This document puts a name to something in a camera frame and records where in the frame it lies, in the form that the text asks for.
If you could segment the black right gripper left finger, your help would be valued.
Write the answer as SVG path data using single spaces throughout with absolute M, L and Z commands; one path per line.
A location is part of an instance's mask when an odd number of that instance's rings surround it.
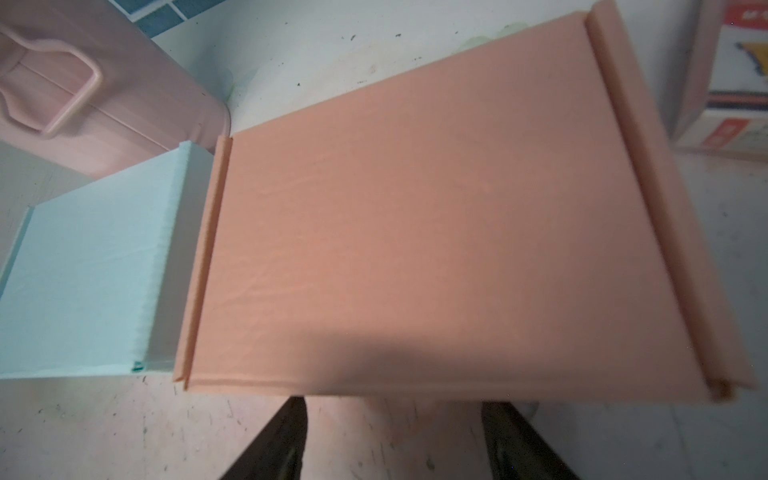
M 221 479 L 299 479 L 307 434 L 305 399 L 290 397 Z

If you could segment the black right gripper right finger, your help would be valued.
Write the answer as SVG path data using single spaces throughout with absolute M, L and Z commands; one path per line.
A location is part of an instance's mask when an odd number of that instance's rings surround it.
M 511 403 L 483 402 L 481 420 L 493 479 L 579 479 Z

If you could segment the pink paper box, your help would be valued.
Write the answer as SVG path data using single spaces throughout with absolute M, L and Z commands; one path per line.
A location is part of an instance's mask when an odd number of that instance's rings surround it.
M 173 377 L 509 401 L 756 384 L 612 1 L 221 138 Z

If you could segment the light blue paper box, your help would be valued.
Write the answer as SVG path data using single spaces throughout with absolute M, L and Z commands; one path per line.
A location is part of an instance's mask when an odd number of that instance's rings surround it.
M 1 271 L 3 378 L 173 370 L 213 165 L 184 142 L 27 210 Z

